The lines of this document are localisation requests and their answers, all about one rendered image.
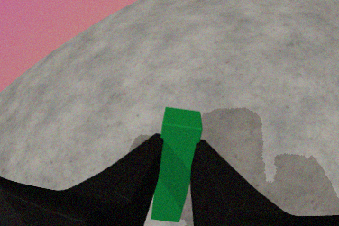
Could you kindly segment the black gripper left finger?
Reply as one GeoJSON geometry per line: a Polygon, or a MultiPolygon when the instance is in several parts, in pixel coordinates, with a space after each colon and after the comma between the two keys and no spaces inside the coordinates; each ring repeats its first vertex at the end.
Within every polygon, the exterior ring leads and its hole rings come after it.
{"type": "Polygon", "coordinates": [[[158,184],[161,134],[65,190],[0,177],[0,226],[144,226],[158,184]]]}

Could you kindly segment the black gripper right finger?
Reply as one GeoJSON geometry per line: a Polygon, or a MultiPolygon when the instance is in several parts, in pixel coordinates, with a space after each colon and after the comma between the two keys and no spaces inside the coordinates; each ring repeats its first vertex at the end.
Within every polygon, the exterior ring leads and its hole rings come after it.
{"type": "Polygon", "coordinates": [[[339,226],[339,215],[288,214],[259,193],[205,139],[190,170],[194,226],[339,226]]]}

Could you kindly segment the green rectangular post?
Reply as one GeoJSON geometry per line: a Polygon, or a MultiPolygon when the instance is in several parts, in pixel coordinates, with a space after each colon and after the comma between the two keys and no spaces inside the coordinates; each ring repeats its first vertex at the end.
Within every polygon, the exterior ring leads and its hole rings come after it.
{"type": "Polygon", "coordinates": [[[202,138],[201,113],[165,107],[162,118],[162,160],[154,190],[151,218],[179,222],[187,199],[196,143],[202,138]]]}

